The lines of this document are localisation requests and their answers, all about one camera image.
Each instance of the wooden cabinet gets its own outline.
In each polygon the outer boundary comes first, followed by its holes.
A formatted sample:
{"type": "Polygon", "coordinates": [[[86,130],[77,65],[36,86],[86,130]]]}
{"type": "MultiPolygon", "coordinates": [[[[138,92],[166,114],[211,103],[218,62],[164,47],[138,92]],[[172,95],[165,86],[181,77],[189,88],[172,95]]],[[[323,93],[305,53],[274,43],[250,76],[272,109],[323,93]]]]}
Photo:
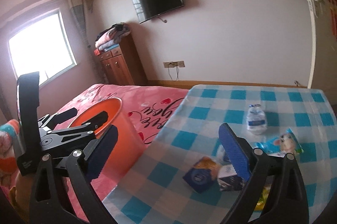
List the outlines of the wooden cabinet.
{"type": "Polygon", "coordinates": [[[146,85],[146,75],[131,35],[123,37],[119,46],[98,58],[109,84],[146,85]]]}

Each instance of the wall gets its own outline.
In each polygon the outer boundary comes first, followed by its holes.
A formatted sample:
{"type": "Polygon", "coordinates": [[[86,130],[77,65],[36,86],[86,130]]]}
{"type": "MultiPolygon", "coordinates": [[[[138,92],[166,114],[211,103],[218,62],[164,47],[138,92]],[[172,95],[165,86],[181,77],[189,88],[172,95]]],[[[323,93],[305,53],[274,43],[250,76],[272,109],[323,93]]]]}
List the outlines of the wall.
{"type": "Polygon", "coordinates": [[[7,119],[5,118],[3,112],[0,110],[0,125],[7,122],[7,119]]]}
{"type": "Polygon", "coordinates": [[[169,80],[164,61],[185,61],[181,80],[308,84],[312,38],[306,0],[184,0],[186,6],[138,24],[131,0],[94,0],[97,31],[131,22],[150,80],[169,80]]]}
{"type": "Polygon", "coordinates": [[[56,8],[60,8],[65,31],[77,62],[77,66],[71,68],[67,72],[63,73],[56,79],[40,88],[40,107],[38,108],[38,116],[41,117],[46,114],[55,113],[74,97],[82,93],[91,85],[97,83],[93,69],[90,66],[90,62],[88,61],[89,54],[85,45],[81,41],[78,30],[75,27],[75,21],[69,11],[67,0],[57,0],[40,5],[17,17],[1,30],[0,80],[4,97],[7,100],[8,107],[10,108],[13,117],[17,117],[17,114],[16,77],[11,65],[8,50],[8,40],[11,38],[11,31],[28,20],[56,8]]]}

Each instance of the wooden baseboard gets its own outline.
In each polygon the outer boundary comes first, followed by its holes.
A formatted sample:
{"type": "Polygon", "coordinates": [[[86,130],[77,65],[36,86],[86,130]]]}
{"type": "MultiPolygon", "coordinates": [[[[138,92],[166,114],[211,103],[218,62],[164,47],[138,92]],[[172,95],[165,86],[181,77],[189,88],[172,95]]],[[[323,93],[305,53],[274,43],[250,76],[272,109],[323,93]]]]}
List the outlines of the wooden baseboard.
{"type": "Polygon", "coordinates": [[[307,88],[306,86],[279,85],[279,84],[208,82],[208,81],[158,81],[158,80],[148,80],[148,86],[165,86],[165,87],[175,87],[175,88],[181,88],[181,89],[191,89],[195,85],[242,85],[242,86],[269,86],[269,87],[307,88]]]}

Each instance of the blue gripper pad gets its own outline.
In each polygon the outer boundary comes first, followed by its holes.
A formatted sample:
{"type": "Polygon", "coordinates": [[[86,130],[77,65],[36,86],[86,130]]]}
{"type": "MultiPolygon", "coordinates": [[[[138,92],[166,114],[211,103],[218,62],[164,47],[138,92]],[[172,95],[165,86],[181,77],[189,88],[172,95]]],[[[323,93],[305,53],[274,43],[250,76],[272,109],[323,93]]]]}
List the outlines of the blue gripper pad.
{"type": "Polygon", "coordinates": [[[118,140],[118,130],[110,125],[99,139],[92,140],[84,149],[86,155],[87,172],[85,177],[88,181],[98,178],[107,159],[114,149],[118,140]]]}
{"type": "Polygon", "coordinates": [[[219,127],[219,140],[239,177],[247,182],[251,176],[249,156],[252,148],[244,138],[238,138],[227,123],[219,127]]]}

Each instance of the orange bucket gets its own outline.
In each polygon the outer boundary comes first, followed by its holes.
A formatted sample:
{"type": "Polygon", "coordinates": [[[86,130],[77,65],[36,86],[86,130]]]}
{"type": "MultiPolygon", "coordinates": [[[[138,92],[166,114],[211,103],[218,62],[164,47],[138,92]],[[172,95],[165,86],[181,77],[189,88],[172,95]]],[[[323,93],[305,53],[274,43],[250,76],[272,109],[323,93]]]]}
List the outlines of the orange bucket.
{"type": "Polygon", "coordinates": [[[117,183],[145,150],[145,144],[130,119],[122,111],[122,105],[120,98],[102,100],[85,110],[69,125],[69,127],[79,126],[102,111],[107,112],[108,121],[95,130],[95,135],[99,138],[110,124],[118,129],[118,141],[102,170],[104,175],[117,183]]]}

